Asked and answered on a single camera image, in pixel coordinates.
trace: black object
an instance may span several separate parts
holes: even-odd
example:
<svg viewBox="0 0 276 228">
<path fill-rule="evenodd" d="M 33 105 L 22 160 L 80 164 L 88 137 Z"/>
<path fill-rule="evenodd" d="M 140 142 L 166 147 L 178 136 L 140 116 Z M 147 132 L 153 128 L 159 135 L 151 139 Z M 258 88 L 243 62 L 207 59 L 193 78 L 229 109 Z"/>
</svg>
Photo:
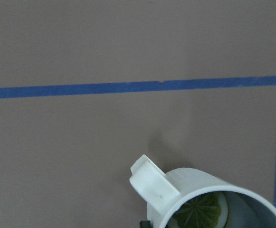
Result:
<svg viewBox="0 0 276 228">
<path fill-rule="evenodd" d="M 150 221 L 140 221 L 140 228 L 152 228 Z"/>
</svg>

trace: cup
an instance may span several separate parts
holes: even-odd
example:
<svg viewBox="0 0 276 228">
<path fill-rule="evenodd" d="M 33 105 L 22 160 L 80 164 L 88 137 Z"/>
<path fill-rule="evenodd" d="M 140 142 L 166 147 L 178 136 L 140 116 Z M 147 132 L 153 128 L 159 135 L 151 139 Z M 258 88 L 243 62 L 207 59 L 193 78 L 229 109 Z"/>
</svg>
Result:
<svg viewBox="0 0 276 228">
<path fill-rule="evenodd" d="M 219 196 L 222 207 L 216 228 L 276 228 L 276 208 L 270 202 L 203 171 L 179 168 L 165 174 L 146 155 L 131 171 L 130 183 L 147 202 L 153 228 L 165 228 L 185 202 L 210 192 Z"/>
</svg>

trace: white handle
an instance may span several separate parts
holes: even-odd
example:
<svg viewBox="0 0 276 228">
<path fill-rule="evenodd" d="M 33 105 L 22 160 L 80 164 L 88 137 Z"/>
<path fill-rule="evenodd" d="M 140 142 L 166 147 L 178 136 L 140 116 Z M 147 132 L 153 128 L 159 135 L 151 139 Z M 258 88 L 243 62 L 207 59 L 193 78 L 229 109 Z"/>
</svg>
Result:
<svg viewBox="0 0 276 228">
<path fill-rule="evenodd" d="M 146 155 L 142 155 L 131 167 L 129 179 L 133 188 L 157 212 L 163 213 L 164 208 L 180 192 L 165 178 L 162 172 Z"/>
</svg>

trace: gray surface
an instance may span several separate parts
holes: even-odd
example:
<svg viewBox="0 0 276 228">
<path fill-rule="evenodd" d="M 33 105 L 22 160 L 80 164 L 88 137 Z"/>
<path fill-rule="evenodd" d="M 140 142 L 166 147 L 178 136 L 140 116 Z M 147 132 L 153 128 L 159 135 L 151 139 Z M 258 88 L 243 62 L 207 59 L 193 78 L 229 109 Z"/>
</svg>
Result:
<svg viewBox="0 0 276 228">
<path fill-rule="evenodd" d="M 143 153 L 272 200 L 275 133 L 276 87 L 0 100 L 0 227 L 137 227 Z"/>
<path fill-rule="evenodd" d="M 276 0 L 0 0 L 0 87 L 276 75 Z"/>
</svg>

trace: lime slice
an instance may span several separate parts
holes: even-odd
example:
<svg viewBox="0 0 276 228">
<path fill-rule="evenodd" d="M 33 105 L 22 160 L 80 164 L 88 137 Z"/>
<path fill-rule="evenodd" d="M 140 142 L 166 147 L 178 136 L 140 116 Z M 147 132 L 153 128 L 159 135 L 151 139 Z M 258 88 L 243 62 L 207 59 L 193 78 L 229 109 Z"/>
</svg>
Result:
<svg viewBox="0 0 276 228">
<path fill-rule="evenodd" d="M 168 228 L 223 228 L 228 205 L 222 192 L 210 192 L 192 198 L 177 210 Z"/>
</svg>

